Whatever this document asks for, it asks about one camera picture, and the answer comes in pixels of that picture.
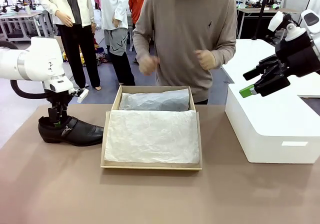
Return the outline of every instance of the white tissue paper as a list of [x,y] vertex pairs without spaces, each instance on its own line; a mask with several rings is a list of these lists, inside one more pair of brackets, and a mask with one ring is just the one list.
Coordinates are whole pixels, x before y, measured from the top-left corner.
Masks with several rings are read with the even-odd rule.
[[104,159],[133,163],[199,163],[196,111],[112,110]]
[[119,110],[184,112],[189,109],[189,90],[160,93],[122,93]]

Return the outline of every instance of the gray floor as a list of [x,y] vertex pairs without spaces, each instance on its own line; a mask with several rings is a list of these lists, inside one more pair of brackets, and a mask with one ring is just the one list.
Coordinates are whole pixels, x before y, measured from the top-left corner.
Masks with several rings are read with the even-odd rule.
[[[21,49],[27,48],[28,43],[19,43]],[[155,76],[144,76],[139,72],[139,66],[133,63],[135,53],[127,51],[131,69],[135,76],[136,84],[139,86],[153,86],[155,84]],[[66,75],[71,75],[68,64],[64,64]],[[89,87],[89,94],[82,102],[84,104],[112,104],[117,90],[119,88],[118,80],[112,64],[104,63],[98,67],[101,79],[101,91]],[[88,74],[84,68],[87,77],[87,83],[90,84]],[[227,90],[229,79],[222,69],[213,70],[213,86],[210,89],[209,103],[213,105],[224,105],[227,98]],[[43,91],[40,82],[19,81],[19,86],[26,92],[41,93]],[[0,79],[0,148],[6,143],[11,135],[25,122],[25,120],[35,111],[39,105],[49,104],[46,100],[30,100],[17,96],[11,89],[10,81]],[[320,115],[319,99],[304,99],[304,101]]]

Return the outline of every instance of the gray sweater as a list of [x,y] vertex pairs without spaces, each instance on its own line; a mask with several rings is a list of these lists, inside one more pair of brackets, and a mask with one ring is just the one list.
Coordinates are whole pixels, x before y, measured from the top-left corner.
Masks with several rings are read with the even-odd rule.
[[204,101],[213,78],[195,50],[210,50],[219,67],[226,64],[236,51],[236,12],[235,0],[144,0],[133,31],[137,59],[149,53],[154,30],[157,84],[190,86],[194,101]]

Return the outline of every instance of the hand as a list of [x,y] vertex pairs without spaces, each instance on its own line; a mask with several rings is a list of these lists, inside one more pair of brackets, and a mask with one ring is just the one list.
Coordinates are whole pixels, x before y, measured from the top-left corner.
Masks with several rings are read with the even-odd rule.
[[145,76],[150,76],[157,69],[160,60],[156,56],[144,55],[138,62],[140,72]]
[[119,27],[120,22],[121,22],[120,20],[117,20],[114,17],[112,17],[112,24],[114,25],[115,28]]
[[95,34],[96,24],[94,22],[91,22],[91,31],[92,31],[93,34]]
[[67,14],[57,10],[55,12],[55,16],[62,21],[63,24],[65,24],[67,27],[71,28],[74,24],[72,23],[71,17],[68,16]]
[[218,68],[214,54],[209,50],[196,50],[196,57],[203,70],[209,71]]

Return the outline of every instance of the white storage box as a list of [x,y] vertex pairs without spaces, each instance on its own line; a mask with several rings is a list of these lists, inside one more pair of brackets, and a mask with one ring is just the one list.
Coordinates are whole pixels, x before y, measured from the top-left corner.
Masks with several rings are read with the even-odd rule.
[[[120,86],[118,93],[115,97],[111,110],[119,110],[121,103],[122,94],[136,94],[136,93],[162,93],[166,91],[176,91],[188,89],[189,91],[189,110],[196,110],[194,100],[192,97],[190,87],[183,86]],[[102,150],[101,150],[101,164],[102,168],[112,169],[159,169],[159,170],[187,170],[187,171],[200,171],[202,170],[202,149],[201,149],[201,134],[200,134],[200,123],[199,115],[197,114],[197,133],[198,133],[198,144],[199,144],[199,163],[142,163],[142,162],[119,162],[105,160],[105,151],[107,145],[107,135],[109,128],[110,112],[106,113]]]
[[320,156],[320,116],[288,88],[242,98],[230,84],[225,107],[251,163],[313,164]]

